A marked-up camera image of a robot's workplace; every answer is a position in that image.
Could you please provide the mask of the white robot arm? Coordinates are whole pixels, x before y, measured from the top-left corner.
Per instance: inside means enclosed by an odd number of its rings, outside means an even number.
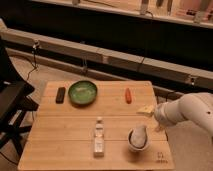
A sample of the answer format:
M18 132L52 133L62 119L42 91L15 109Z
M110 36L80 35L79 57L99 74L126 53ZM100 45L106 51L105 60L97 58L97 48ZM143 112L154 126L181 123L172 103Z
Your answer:
M213 136L213 94L208 92L184 94L156 106L143 105L137 113L154 117L164 127L190 120Z

